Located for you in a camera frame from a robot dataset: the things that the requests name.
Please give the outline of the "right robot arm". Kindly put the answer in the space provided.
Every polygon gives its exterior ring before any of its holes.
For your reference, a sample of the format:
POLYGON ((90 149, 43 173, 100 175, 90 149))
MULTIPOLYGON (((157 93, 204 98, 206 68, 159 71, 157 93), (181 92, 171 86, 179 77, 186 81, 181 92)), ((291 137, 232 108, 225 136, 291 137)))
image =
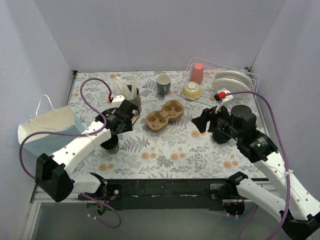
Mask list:
POLYGON ((232 199, 245 197, 272 215, 292 240, 306 240, 320 228, 320 202, 293 174, 277 146, 257 130, 256 115, 246 105, 206 108, 192 123, 200 133, 212 133, 213 139, 226 143, 236 141, 237 149, 258 168, 280 196, 257 185, 247 175, 237 172, 226 179, 226 192, 232 199))

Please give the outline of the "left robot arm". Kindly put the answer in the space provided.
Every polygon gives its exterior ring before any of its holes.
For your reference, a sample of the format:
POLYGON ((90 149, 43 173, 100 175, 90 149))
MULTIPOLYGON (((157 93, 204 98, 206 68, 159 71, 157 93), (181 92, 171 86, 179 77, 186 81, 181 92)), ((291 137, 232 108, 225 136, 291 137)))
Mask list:
POLYGON ((70 194, 86 193, 95 200, 107 194, 107 180, 97 173, 71 178, 76 166, 97 147, 110 154, 119 150, 118 134, 133 129, 132 118, 139 107, 123 100, 119 107, 107 109, 98 115, 84 132, 51 155, 43 153, 37 158, 35 183, 55 202, 65 200, 70 194))

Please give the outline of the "dark takeout coffee cup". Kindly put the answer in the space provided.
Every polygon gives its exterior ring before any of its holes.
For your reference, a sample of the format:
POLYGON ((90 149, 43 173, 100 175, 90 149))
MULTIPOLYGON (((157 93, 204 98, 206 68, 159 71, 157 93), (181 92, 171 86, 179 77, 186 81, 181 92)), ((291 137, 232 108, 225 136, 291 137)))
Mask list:
POLYGON ((115 154, 119 151, 119 138, 117 135, 112 136, 109 140, 100 145, 109 154, 115 154))

